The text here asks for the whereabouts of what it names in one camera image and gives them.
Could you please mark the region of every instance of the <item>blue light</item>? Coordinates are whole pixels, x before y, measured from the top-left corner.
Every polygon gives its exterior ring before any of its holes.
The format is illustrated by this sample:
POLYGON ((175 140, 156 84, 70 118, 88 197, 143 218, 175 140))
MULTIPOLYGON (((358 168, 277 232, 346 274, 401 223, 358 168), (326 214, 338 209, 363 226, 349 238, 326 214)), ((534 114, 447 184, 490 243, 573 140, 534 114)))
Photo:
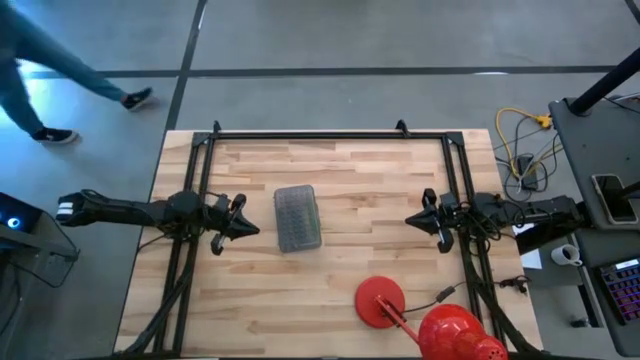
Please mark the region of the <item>blue light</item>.
POLYGON ((10 228, 15 229, 18 226, 20 226, 20 219, 11 218, 11 219, 7 220, 7 225, 9 225, 10 228))

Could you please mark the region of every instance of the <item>white mug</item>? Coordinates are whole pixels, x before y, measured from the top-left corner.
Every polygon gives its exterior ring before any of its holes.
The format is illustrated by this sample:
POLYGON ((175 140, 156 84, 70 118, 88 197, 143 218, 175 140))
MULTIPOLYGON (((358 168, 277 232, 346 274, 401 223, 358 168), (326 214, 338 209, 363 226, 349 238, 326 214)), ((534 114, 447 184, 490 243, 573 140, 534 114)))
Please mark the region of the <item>white mug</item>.
POLYGON ((562 245, 553 249, 551 252, 551 259, 558 265, 582 265, 580 260, 580 251, 573 245, 562 245))

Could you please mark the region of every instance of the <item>phone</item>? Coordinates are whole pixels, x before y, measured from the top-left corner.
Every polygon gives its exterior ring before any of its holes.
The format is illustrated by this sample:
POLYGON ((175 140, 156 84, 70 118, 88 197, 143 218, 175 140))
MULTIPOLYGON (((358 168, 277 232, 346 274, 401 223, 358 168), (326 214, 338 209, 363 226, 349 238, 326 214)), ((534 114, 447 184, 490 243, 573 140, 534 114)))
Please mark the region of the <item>phone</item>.
POLYGON ((616 225, 635 224, 638 222, 638 217, 629 200, 618 196, 624 186, 617 175, 593 175, 591 179, 609 222, 616 225))

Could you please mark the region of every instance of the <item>keyboard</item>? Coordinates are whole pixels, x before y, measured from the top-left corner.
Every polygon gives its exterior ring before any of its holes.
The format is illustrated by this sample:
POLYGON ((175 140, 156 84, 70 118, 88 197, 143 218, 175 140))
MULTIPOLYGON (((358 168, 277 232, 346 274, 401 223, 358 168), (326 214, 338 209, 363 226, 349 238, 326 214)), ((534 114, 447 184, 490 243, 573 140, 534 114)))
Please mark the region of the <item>keyboard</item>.
POLYGON ((640 258, 598 269, 622 325, 640 322, 640 258))

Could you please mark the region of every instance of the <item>red lamp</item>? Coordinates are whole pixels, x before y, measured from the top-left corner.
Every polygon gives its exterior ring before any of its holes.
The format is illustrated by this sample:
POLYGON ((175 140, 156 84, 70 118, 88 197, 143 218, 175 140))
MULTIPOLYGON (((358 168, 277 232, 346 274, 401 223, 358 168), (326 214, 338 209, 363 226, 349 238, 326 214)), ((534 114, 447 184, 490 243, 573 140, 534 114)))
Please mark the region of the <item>red lamp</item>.
POLYGON ((420 347, 425 360, 506 360, 507 351, 487 335, 482 324, 465 308, 439 305, 420 324, 418 334, 402 316, 404 294, 393 280, 371 277, 358 287, 355 297, 360 319, 374 328, 401 327, 420 347))

